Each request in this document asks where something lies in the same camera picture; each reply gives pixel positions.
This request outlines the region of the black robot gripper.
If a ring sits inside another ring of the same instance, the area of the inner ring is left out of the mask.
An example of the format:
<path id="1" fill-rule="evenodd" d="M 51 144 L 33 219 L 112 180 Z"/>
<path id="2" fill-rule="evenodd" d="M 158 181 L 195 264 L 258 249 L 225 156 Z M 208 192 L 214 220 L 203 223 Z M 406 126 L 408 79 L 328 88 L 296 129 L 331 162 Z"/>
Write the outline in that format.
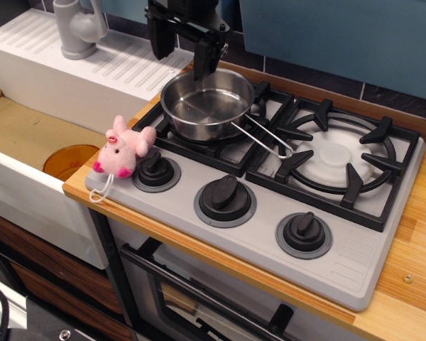
<path id="1" fill-rule="evenodd" d="M 195 43 L 194 81 L 214 73 L 226 54 L 229 24 L 217 13 L 218 1 L 149 1 L 146 7 L 153 54 L 162 60 L 175 49 L 175 35 Z"/>

